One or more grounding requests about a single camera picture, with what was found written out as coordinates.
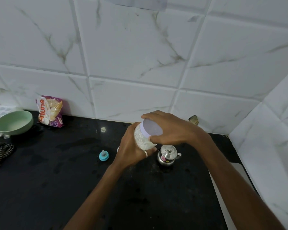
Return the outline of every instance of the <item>granite countertop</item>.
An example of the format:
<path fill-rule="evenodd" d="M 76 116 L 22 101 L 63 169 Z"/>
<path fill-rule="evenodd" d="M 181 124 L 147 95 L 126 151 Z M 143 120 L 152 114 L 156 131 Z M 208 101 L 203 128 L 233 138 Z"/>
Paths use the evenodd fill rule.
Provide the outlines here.
<path fill-rule="evenodd" d="M 114 160 L 129 125 L 72 116 L 63 122 L 0 138 L 17 147 L 0 166 L 0 230 L 62 229 Z M 228 137 L 211 136 L 230 162 L 241 163 Z M 176 148 L 182 157 L 172 167 L 152 156 L 124 172 L 100 229 L 227 229 L 202 159 L 187 144 Z M 102 150 L 106 162 L 98 159 Z"/>

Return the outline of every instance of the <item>small stainless steel teapot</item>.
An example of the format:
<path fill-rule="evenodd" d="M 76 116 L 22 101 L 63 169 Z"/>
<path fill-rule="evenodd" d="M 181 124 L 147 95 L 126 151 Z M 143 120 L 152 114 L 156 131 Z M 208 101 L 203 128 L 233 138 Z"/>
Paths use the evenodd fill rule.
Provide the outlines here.
<path fill-rule="evenodd" d="M 163 145 L 157 154 L 157 160 L 163 166 L 171 166 L 175 159 L 180 157 L 181 153 L 178 153 L 172 145 Z"/>

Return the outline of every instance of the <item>kitchen wall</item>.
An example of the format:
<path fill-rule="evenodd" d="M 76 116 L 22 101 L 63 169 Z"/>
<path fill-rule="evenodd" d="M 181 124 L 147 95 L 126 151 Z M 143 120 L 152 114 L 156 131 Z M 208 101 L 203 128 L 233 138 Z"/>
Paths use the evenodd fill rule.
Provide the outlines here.
<path fill-rule="evenodd" d="M 133 122 L 162 110 L 229 134 L 288 74 L 288 0 L 0 0 L 0 104 Z"/>
<path fill-rule="evenodd" d="M 288 76 L 229 137 L 261 197 L 288 229 Z"/>

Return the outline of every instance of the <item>snack packet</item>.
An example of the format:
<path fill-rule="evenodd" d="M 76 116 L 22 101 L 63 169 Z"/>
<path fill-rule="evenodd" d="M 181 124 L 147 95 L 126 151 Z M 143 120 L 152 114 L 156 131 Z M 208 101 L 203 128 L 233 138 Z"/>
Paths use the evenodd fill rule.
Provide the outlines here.
<path fill-rule="evenodd" d="M 62 107 L 63 100 L 52 96 L 40 96 L 36 100 L 38 110 L 38 121 L 53 127 L 62 127 Z"/>

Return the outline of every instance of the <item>teapot lid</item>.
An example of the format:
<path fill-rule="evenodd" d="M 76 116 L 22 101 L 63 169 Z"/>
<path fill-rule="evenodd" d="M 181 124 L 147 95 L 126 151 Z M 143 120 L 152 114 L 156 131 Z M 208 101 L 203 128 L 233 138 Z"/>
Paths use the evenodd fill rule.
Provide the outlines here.
<path fill-rule="evenodd" d="M 177 157 L 177 150 L 172 145 L 163 145 L 160 149 L 162 156 L 166 159 L 173 160 Z"/>

